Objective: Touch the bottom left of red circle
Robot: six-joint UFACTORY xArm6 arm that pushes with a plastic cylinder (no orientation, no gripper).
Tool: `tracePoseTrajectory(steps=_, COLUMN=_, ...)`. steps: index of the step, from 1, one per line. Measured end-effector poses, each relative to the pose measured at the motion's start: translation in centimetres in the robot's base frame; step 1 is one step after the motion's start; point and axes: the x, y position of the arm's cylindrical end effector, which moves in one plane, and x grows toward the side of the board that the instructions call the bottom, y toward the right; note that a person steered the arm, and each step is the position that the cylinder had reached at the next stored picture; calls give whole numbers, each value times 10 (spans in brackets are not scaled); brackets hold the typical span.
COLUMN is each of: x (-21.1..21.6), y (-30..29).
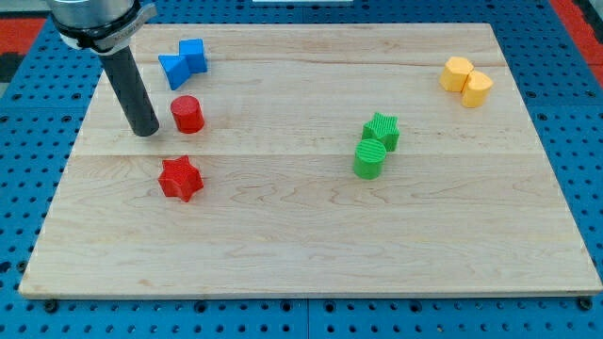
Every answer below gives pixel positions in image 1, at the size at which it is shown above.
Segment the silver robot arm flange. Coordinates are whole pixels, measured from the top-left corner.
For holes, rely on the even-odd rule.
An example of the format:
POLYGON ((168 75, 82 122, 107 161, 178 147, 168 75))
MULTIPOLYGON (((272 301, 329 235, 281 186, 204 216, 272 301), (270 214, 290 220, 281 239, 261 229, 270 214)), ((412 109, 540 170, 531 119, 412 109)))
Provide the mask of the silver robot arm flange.
POLYGON ((139 0, 47 0, 61 39, 76 50, 100 56, 127 47, 131 38, 157 15, 155 4, 139 0))

